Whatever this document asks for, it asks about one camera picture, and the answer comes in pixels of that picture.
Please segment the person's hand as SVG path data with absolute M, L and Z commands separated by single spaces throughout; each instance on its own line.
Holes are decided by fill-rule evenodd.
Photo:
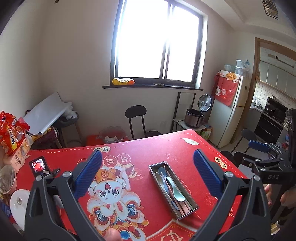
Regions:
M 269 206 L 272 205 L 271 195 L 272 186 L 270 184 L 264 187 L 264 191 L 267 197 L 267 203 Z M 281 205 L 288 208 L 294 208 L 296 203 L 296 188 L 295 186 L 287 190 L 280 198 Z

